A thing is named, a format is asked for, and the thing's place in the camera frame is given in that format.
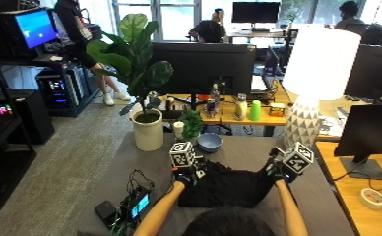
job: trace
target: white pot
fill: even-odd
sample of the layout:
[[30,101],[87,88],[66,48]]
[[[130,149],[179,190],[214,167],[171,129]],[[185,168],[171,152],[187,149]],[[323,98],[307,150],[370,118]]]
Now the white pot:
[[143,151],[158,149],[163,144],[163,124],[162,113],[159,110],[147,110],[147,114],[155,113],[159,119],[151,123],[138,123],[135,117],[142,111],[135,112],[131,117],[135,145]]

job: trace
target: gray desk surface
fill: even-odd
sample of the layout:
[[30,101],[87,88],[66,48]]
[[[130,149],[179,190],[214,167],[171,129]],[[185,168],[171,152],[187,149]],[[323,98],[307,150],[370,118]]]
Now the gray desk surface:
[[[237,170],[258,171],[266,163],[270,148],[281,146],[281,141],[275,138],[223,136],[222,139],[223,144],[219,151],[214,154],[206,154],[203,157]],[[162,147],[155,151],[143,152],[134,145],[133,134],[126,134],[93,198],[85,204],[85,211],[77,226],[77,235],[110,234],[94,213],[94,206],[103,200],[118,205],[126,196],[125,184],[134,168],[139,169],[145,176],[154,181],[155,189],[150,195],[150,201],[154,201],[165,193],[171,184],[169,149],[173,143],[173,134],[166,134]],[[145,186],[146,182],[139,181],[139,177],[137,179],[139,184]],[[295,179],[290,187],[309,234],[319,236],[353,235],[341,206],[317,163],[306,170],[303,176]],[[205,211],[206,208],[174,206],[158,235],[181,235],[193,218]],[[281,204],[274,187],[254,207],[254,211],[275,235],[285,235]]]

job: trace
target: cup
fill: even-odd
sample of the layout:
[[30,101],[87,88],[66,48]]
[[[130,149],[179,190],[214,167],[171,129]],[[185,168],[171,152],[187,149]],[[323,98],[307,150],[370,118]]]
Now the cup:
[[175,133],[175,138],[179,139],[182,137],[182,132],[183,132],[183,122],[177,121],[174,123],[174,133]]
[[247,118],[251,121],[259,121],[259,116],[261,116],[261,102],[258,100],[254,100],[251,105],[251,111]]

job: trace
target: blue screen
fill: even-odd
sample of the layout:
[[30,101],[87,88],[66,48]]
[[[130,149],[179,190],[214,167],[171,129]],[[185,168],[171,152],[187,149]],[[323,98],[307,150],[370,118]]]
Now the blue screen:
[[17,22],[29,49],[57,39],[46,11],[19,15]]
[[149,195],[146,194],[139,200],[138,204],[134,206],[133,210],[130,211],[131,218],[135,218],[137,214],[141,213],[147,204],[149,204]]

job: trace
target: gray carpet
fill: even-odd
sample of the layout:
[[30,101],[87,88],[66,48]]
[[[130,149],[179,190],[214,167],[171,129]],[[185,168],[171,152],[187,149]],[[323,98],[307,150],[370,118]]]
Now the gray carpet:
[[[121,108],[91,103],[77,118],[53,118],[55,133],[35,146],[38,157],[0,211],[0,236],[75,235],[83,205],[131,131]],[[263,127],[253,128],[261,136]],[[225,133],[215,126],[207,132]],[[233,133],[247,135],[243,126],[233,126]]]

